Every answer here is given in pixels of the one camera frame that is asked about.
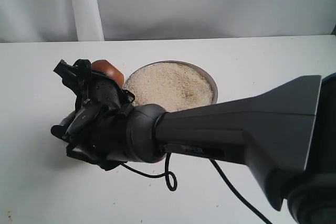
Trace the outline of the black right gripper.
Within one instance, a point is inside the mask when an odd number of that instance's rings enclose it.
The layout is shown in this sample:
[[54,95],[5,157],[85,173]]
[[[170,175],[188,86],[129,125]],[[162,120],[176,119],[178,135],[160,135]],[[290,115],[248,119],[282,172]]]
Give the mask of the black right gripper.
[[72,66],[64,60],[54,68],[64,86],[75,95],[75,110],[73,114],[85,105],[85,101],[102,103],[108,109],[116,110],[135,100],[135,95],[129,90],[119,87],[110,77],[103,73],[91,73],[91,62],[87,59],[78,59]]

